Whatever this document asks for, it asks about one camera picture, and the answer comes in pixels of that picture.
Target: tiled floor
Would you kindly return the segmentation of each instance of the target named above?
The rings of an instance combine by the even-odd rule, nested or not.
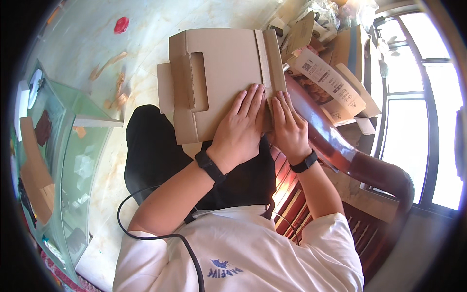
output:
[[[89,230],[93,235],[76,270],[103,291],[112,290],[115,264],[123,232],[116,211],[129,195],[123,172],[127,157],[125,130],[134,109],[144,104],[158,105],[157,64],[168,62],[168,38],[191,28],[262,28],[282,7],[299,7],[284,0],[67,0],[34,47],[26,71],[36,58],[49,78],[90,94],[102,107],[113,99],[115,81],[125,73],[124,91],[129,100],[121,112],[104,111],[125,122],[114,128],[102,152],[94,178],[89,209]],[[113,33],[115,22],[130,19],[126,32]],[[93,68],[126,51],[128,56],[108,67],[91,82]],[[184,147],[194,152],[197,145]],[[122,209],[124,226],[137,205],[130,200]]]

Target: black wristband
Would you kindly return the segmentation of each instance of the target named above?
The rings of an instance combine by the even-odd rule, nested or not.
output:
[[[309,169],[310,166],[312,166],[313,163],[315,163],[317,160],[318,160],[318,155],[316,154],[315,150],[313,150],[311,154],[299,164],[290,165],[290,169],[292,169],[295,173],[301,173]]]
[[[195,160],[198,166],[206,171],[206,173],[214,180],[214,185],[218,185],[226,180],[226,176],[220,171],[217,165],[212,161],[206,151],[201,150],[195,155]]]

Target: chair armrest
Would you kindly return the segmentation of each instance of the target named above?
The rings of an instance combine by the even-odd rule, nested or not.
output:
[[[399,201],[393,221],[377,247],[362,263],[368,282],[381,268],[394,248],[413,203],[414,187],[410,176],[400,167],[371,157],[352,147],[308,93],[288,74],[287,91],[299,115],[308,121],[308,138],[339,171],[388,192]]]

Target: qr code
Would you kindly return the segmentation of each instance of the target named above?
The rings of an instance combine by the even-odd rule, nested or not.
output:
[[[303,64],[302,68],[305,69],[306,71],[309,71],[311,69],[311,65],[308,63],[305,63]]]

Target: glass table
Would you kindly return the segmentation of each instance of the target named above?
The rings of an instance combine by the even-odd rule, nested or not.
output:
[[[75,267],[90,241],[88,210],[94,174],[109,127],[123,127],[123,122],[109,118],[81,91],[49,80],[39,62],[32,72],[36,69],[41,69],[44,77],[27,116],[36,126],[44,110],[48,112],[50,137],[43,147],[38,147],[55,184],[55,198],[52,216],[45,225],[38,220],[34,227],[24,204],[23,211],[40,247],[65,275],[81,286]],[[84,127],[85,135],[81,138],[73,129],[76,126]],[[15,131],[11,133],[19,178],[26,154]]]

